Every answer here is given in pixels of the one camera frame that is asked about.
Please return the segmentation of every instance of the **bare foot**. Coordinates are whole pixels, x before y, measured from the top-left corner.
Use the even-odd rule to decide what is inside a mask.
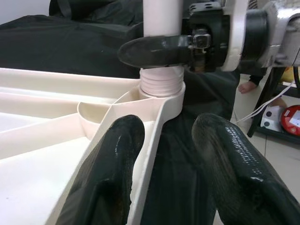
[[[251,81],[248,81],[246,83],[242,83],[239,85],[238,90],[240,93],[242,94],[246,94],[250,91],[252,91],[253,89],[257,88],[257,85]]]

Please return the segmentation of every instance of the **red device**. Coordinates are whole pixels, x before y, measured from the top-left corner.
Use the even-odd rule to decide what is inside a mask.
[[[280,122],[286,132],[300,136],[300,105],[286,108],[280,116]]]

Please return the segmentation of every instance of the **metal shelf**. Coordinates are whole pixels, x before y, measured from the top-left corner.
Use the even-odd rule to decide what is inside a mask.
[[[274,95],[278,95],[285,88],[286,88],[286,86],[279,84],[276,88]],[[300,98],[299,91],[297,90],[297,88],[294,88],[294,87],[291,87],[284,95],[294,97],[294,98]]]
[[[270,135],[270,136],[273,136],[278,139],[282,139],[282,140],[285,140],[285,141],[288,141],[288,142],[291,142],[294,144],[300,144],[300,137],[291,135],[289,133],[281,133],[278,131],[269,130],[267,128],[259,127],[259,126],[256,128],[256,131],[259,133],[262,133],[264,135]]]

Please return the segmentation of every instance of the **tile floor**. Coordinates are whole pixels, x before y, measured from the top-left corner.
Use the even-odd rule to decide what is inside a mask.
[[[240,83],[246,82],[248,79],[248,75],[242,75]],[[232,122],[240,120],[253,111],[265,81],[266,77],[261,81],[260,86],[250,93],[242,95],[238,91],[236,92]],[[283,100],[288,106],[300,105],[298,98],[283,96]],[[250,127],[250,122],[251,120],[248,120],[238,124],[245,134]],[[291,193],[300,202],[300,146],[259,133],[255,133],[250,141],[272,164]],[[216,214],[213,225],[223,225],[218,214]]]

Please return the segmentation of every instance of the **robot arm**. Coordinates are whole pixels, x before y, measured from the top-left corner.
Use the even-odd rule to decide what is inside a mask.
[[[236,125],[204,113],[193,125],[192,138],[225,225],[299,224],[299,203]]]
[[[196,72],[233,71],[240,60],[262,67],[300,66],[300,2],[247,7],[247,0],[227,0],[224,7],[192,4],[182,35],[133,40],[120,48],[119,58],[140,68],[188,65]]]

